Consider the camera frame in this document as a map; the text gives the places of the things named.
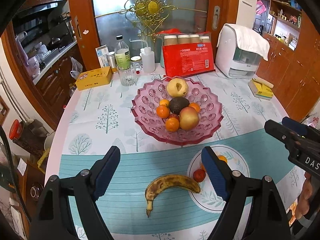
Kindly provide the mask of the small white box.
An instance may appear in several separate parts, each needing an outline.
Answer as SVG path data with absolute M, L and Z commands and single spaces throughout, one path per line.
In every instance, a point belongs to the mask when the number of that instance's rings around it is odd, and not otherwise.
M 96 51 L 96 54 L 98 57 L 100 67 L 104 68 L 104 67 L 109 66 L 108 60 L 107 60 L 107 55 L 108 55 L 107 45 L 105 44 L 103 46 L 100 46 L 100 47 L 96 48 L 95 51 Z

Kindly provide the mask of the clear glass bottle green label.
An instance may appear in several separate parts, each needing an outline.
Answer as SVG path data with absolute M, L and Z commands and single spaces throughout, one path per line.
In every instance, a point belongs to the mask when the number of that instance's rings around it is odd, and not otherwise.
M 128 69 L 130 67 L 130 49 L 129 46 L 124 42 L 123 36 L 116 36 L 117 44 L 114 52 L 116 56 L 117 66 L 121 70 Z

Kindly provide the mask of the glass sliding door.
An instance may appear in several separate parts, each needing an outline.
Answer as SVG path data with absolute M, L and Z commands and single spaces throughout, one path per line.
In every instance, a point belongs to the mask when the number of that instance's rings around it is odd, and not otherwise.
M 187 34 L 209 32 L 211 43 L 225 23 L 235 23 L 239 0 L 68 0 L 72 24 L 87 70 L 99 68 L 96 49 L 114 49 L 122 35 L 137 52 L 134 40 L 145 40 L 156 54 L 161 51 L 157 33 L 178 29 Z

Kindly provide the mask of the clear drinking glass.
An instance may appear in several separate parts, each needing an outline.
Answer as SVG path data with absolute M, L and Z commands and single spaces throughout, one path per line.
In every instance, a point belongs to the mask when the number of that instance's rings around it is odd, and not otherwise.
M 118 66 L 117 71 L 123 86 L 132 86 L 137 83 L 138 76 L 132 62 L 127 62 L 123 66 Z

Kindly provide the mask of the small yellow orange kumquat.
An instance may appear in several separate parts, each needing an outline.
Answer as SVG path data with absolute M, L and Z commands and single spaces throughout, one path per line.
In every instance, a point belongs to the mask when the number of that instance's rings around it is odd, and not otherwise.
M 224 155 L 218 155 L 217 157 L 219 160 L 224 161 L 225 163 L 228 163 L 228 160 Z

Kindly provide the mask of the white cloth on appliance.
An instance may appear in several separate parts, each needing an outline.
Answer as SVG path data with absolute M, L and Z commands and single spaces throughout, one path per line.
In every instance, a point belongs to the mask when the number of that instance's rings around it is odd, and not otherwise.
M 222 32 L 227 28 L 231 28 L 235 33 L 236 45 L 239 49 L 256 53 L 263 57 L 265 61 L 268 61 L 268 52 L 270 49 L 269 42 L 253 29 L 249 29 L 242 25 L 225 23 L 219 33 L 216 47 L 219 46 L 222 40 Z

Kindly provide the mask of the yellow pear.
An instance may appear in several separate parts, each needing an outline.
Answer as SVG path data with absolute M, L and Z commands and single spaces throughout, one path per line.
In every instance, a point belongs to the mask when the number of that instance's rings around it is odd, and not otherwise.
M 189 86 L 184 79 L 174 78 L 167 84 L 167 92 L 173 98 L 186 96 L 188 91 Z

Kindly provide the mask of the small yellow orange citrus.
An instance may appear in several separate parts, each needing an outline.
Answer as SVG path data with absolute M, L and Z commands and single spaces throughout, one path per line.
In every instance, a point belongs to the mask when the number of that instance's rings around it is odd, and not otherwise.
M 167 99 L 162 99 L 160 102 L 159 102 L 159 104 L 160 105 L 163 105 L 163 106 L 169 106 L 169 100 L 167 100 Z

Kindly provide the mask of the yellow tin box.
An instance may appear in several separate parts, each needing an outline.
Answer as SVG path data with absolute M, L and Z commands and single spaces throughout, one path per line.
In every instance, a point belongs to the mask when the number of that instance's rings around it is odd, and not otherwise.
M 75 84 L 78 90 L 86 90 L 94 87 L 108 85 L 112 79 L 110 67 L 97 68 L 87 72 L 82 72 Z

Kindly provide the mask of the white dispenser appliance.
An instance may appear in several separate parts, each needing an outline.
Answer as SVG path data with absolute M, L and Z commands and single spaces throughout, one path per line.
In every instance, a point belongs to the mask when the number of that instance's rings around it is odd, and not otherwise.
M 262 57 L 256 53 L 242 50 L 237 45 L 236 32 L 224 25 L 217 45 L 215 66 L 228 78 L 251 79 Z

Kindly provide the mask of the dark avocado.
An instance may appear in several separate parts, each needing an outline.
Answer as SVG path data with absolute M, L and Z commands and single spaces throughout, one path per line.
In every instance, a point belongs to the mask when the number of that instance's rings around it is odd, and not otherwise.
M 169 102 L 169 109 L 174 114 L 180 114 L 180 111 L 190 104 L 189 100 L 185 97 L 175 97 Z

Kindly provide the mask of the brown spotted banana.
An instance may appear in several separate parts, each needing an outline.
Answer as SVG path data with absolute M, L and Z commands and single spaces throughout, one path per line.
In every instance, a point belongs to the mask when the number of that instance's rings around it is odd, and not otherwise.
M 172 187 L 180 187 L 192 193 L 201 192 L 198 182 L 188 176 L 180 174 L 168 174 L 158 177 L 152 181 L 145 190 L 145 199 L 147 203 L 146 215 L 148 218 L 153 210 L 153 201 L 156 199 L 156 197 L 163 191 Z

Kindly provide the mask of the large orange tangerine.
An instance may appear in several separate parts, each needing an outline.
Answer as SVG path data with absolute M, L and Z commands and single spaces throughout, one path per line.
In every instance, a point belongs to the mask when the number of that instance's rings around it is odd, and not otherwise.
M 168 118 L 165 122 L 165 129 L 168 132 L 176 132 L 180 128 L 180 122 L 177 118 Z

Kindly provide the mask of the red yellow apple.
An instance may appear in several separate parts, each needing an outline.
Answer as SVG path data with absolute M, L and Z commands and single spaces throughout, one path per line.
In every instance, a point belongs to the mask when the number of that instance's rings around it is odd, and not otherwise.
M 180 128 L 188 131 L 199 124 L 199 116 L 193 107 L 185 107 L 180 111 Z

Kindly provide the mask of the dark red small fruit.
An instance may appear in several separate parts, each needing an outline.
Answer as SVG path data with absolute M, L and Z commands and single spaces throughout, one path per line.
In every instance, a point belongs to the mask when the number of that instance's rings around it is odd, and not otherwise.
M 175 118 L 175 119 L 177 119 L 177 120 L 180 120 L 179 115 L 174 114 L 174 113 L 171 113 L 171 114 L 169 115 L 169 118 Z

